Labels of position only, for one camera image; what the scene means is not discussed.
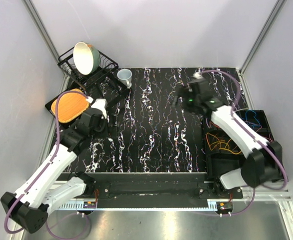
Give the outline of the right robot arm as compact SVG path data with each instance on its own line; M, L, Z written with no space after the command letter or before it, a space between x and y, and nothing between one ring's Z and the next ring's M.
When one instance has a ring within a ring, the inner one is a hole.
M219 176L213 192L225 198L233 188L256 188L283 176L282 146L268 141L251 129L221 98L214 97L209 81L203 77L192 80L188 86L179 86L173 104L182 100L184 110L209 118L239 147L245 157L243 165Z

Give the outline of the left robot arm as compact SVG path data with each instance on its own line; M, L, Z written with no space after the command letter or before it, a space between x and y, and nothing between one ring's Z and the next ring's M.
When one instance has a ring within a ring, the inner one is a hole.
M14 193L5 192L0 202L6 213L4 228L13 220L29 233L37 232L49 215L69 200L96 194L95 179L80 171L63 185L50 187L63 170L88 147L91 137L107 131L106 100L99 98L68 129L57 133L57 142L35 173Z

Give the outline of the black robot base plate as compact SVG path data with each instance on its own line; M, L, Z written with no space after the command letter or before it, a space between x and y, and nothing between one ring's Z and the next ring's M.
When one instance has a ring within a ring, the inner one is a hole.
M98 191L99 210L204 210L216 208L210 200L243 198L242 190L216 190L204 172L178 173L90 173L94 180L76 200L92 200Z

